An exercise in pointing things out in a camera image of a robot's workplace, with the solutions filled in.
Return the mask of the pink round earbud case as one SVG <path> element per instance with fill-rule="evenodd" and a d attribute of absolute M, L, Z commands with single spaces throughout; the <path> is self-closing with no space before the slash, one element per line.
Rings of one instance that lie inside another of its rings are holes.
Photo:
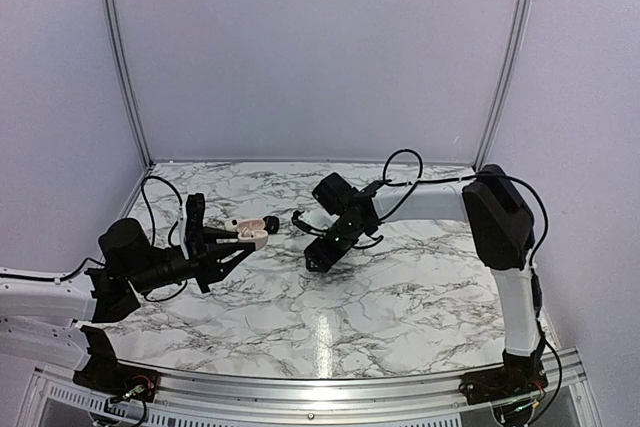
<path fill-rule="evenodd" d="M 233 226 L 239 242 L 251 243 L 256 250 L 261 250 L 267 245 L 269 234 L 263 219 L 234 220 Z"/>

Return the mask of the black earbud charging case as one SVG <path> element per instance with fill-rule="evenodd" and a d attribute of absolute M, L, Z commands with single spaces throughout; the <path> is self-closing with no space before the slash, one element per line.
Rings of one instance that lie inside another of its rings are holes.
<path fill-rule="evenodd" d="M 275 235 L 280 229 L 280 220 L 276 216 L 265 216 L 263 218 L 264 230 L 269 235 Z"/>

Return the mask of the white earbud charging case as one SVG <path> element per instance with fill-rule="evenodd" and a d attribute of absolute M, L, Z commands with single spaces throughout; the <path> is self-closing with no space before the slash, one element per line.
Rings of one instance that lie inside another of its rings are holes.
<path fill-rule="evenodd" d="M 237 225 L 238 225 L 238 220 L 237 219 L 229 219 L 224 223 L 224 225 L 225 225 L 225 228 L 228 229 L 228 230 L 235 229 L 237 227 Z"/>

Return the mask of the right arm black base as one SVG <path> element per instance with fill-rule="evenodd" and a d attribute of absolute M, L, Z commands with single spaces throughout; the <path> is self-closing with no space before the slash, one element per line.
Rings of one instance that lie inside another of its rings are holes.
<path fill-rule="evenodd" d="M 542 393 L 548 386 L 542 353 L 545 345 L 528 356 L 502 352 L 498 367 L 467 372 L 461 376 L 459 392 L 469 405 L 494 402 L 530 393 Z"/>

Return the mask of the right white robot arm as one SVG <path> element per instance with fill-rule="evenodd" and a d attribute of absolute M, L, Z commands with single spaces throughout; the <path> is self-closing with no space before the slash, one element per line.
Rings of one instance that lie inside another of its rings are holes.
<path fill-rule="evenodd" d="M 311 272 L 329 271 L 362 236 L 373 237 L 385 223 L 425 220 L 460 221 L 470 226 L 477 257 L 491 270 L 505 325 L 505 353 L 495 385 L 515 395 L 534 378 L 527 358 L 544 342 L 541 305 L 533 282 L 534 215 L 518 186 L 496 164 L 462 177 L 393 182 L 376 180 L 357 189 L 337 173 L 324 178 L 312 195 L 320 209 L 292 215 L 292 223 L 313 235 L 305 249 Z"/>

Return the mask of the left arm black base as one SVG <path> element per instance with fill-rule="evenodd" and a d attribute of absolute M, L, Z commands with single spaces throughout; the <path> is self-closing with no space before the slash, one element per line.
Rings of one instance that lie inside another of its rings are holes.
<path fill-rule="evenodd" d="M 83 326 L 80 332 L 88 342 L 89 360 L 82 369 L 74 371 L 74 384 L 111 394 L 120 400 L 125 400 L 127 393 L 137 400 L 154 400 L 159 379 L 156 370 L 121 363 L 101 329 Z"/>

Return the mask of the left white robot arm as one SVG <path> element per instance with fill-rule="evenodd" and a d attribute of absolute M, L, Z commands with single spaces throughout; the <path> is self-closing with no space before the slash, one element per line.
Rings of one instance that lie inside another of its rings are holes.
<path fill-rule="evenodd" d="M 223 281 L 251 253 L 264 248 L 263 220 L 230 221 L 225 229 L 200 220 L 181 220 L 181 243 L 151 244 L 140 223 L 125 218 L 99 238 L 104 262 L 61 277 L 3 273 L 2 301 L 19 316 L 66 317 L 95 324 L 124 320 L 140 307 L 139 298 L 170 284 L 194 280 L 202 293 Z"/>

